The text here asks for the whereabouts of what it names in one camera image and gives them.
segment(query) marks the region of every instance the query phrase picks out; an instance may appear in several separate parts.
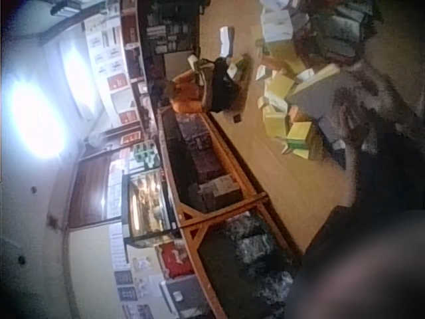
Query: stack of boxes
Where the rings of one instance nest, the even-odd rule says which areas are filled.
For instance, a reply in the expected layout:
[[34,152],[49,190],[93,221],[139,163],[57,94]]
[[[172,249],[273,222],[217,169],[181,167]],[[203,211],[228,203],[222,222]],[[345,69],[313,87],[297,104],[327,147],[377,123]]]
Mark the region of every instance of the stack of boxes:
[[189,197],[194,208],[203,213],[225,208],[243,199],[239,184],[230,174],[204,184],[193,184],[189,188]]
[[314,75],[293,43],[297,32],[309,28],[309,17],[298,11],[299,1],[290,0],[283,7],[272,3],[278,2],[263,2],[261,26],[252,27],[256,46],[262,50],[256,80],[264,81],[264,96],[258,99],[258,108],[267,136],[279,141],[284,152],[289,149],[302,158],[316,159],[321,141],[311,119],[286,100],[295,84]]

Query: wooden counter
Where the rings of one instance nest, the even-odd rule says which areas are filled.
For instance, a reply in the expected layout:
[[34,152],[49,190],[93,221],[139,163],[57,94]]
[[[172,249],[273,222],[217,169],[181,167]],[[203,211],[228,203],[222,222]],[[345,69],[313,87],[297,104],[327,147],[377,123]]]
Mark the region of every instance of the wooden counter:
[[175,180],[175,174],[173,173],[174,167],[172,166],[169,157],[169,144],[173,139],[176,139],[175,136],[167,134],[168,127],[172,126],[172,124],[169,123],[169,119],[172,117],[175,118],[175,115],[173,109],[170,107],[162,109],[158,113],[159,143],[163,156],[165,175],[171,192],[172,205],[175,208],[178,224],[181,228],[193,268],[211,309],[217,318],[227,318],[227,315],[218,300],[217,293],[213,289],[210,278],[205,271],[205,267],[199,254],[199,248],[209,229],[246,211],[255,211],[255,213],[257,213],[258,216],[266,222],[279,246],[287,252],[291,252],[291,250],[263,205],[263,203],[268,200],[267,194],[264,192],[258,193],[255,190],[236,158],[233,156],[225,141],[206,114],[201,114],[201,117],[211,135],[212,148],[226,172],[231,174],[233,178],[237,180],[242,190],[243,199],[238,203],[225,207],[224,209],[219,209],[210,213],[201,213],[181,201],[181,198],[179,197],[179,190],[176,186],[177,181]]

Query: dark object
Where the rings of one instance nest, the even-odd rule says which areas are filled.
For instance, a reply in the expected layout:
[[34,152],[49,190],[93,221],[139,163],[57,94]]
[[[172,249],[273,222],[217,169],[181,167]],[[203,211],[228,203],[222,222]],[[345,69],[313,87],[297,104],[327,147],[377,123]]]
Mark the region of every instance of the dark object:
[[214,64],[214,72],[212,74],[212,106],[210,111],[219,113],[230,107],[232,100],[239,91],[239,86],[228,75],[228,65],[225,58],[217,58],[214,62],[210,60],[206,61]]
[[241,123],[241,121],[242,121],[242,116],[240,114],[233,116],[233,123],[237,124],[237,123]]
[[25,258],[25,256],[19,256],[18,257],[18,264],[20,264],[21,266],[25,266],[27,263],[27,259]]
[[57,231],[59,229],[58,219],[55,216],[47,215],[47,227]]

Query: ceiling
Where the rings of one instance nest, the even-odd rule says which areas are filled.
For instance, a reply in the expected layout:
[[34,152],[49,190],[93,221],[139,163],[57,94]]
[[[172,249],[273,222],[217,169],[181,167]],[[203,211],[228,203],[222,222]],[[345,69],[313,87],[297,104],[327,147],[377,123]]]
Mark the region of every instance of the ceiling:
[[[5,25],[6,31],[3,30],[4,34],[8,37],[25,37],[42,33],[50,29],[58,22],[65,19],[63,17],[53,17],[50,14],[53,5],[59,1],[60,0],[21,0],[16,1],[13,5],[6,4],[6,8],[3,8],[4,1],[2,1],[2,10],[5,9],[11,13],[13,12],[13,14],[8,15],[8,21]],[[85,9],[102,1],[103,0],[79,0],[75,2],[79,2],[81,8]]]

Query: person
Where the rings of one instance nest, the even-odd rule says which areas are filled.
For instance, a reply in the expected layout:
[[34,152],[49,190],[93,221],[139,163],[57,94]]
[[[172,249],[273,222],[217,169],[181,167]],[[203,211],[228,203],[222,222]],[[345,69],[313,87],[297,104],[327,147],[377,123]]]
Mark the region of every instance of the person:
[[218,58],[213,65],[207,60],[199,69],[203,86],[195,83],[196,72],[188,70],[173,80],[166,80],[164,95],[177,113],[221,112],[230,107],[238,86],[227,75],[226,60]]
[[[407,127],[416,118],[393,86],[362,68],[348,70],[359,87],[338,90],[333,105],[349,190],[306,250],[288,319],[425,317],[423,127]],[[361,151],[371,130],[375,156]]]

